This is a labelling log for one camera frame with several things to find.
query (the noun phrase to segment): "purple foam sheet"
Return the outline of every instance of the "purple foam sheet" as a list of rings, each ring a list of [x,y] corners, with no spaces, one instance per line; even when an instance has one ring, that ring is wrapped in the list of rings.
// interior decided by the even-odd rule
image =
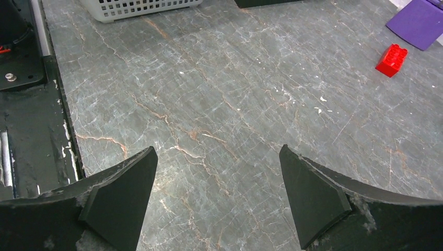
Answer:
[[[428,0],[428,2],[432,3],[440,9],[443,9],[443,0]]]
[[[424,51],[443,34],[441,0],[412,0],[386,26]]]

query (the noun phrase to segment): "basket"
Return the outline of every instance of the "basket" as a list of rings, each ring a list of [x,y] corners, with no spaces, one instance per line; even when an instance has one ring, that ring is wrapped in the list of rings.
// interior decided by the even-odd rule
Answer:
[[[203,0],[80,0],[100,22],[196,6]]]

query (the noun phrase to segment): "screw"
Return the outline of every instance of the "screw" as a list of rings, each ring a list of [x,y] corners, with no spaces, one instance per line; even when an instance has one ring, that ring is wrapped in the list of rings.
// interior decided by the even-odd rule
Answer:
[[[17,76],[12,74],[12,73],[8,73],[5,75],[5,78],[9,81],[9,82],[13,82],[17,79]]]

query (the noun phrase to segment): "red lego brick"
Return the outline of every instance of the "red lego brick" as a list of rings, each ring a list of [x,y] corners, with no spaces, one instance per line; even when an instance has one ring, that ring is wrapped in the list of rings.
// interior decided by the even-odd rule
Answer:
[[[399,72],[406,59],[407,49],[401,48],[398,44],[392,44],[383,53],[375,69],[388,77],[392,77]]]

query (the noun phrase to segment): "gray marble surface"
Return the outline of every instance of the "gray marble surface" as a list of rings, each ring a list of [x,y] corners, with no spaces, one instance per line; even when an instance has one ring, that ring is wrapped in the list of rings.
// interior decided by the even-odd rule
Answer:
[[[111,24],[77,0],[43,3],[87,172],[150,145],[159,155],[138,250],[300,250],[285,143],[443,199],[443,47],[391,33],[388,0],[205,0]],[[374,67],[391,43],[410,52],[388,78]]]

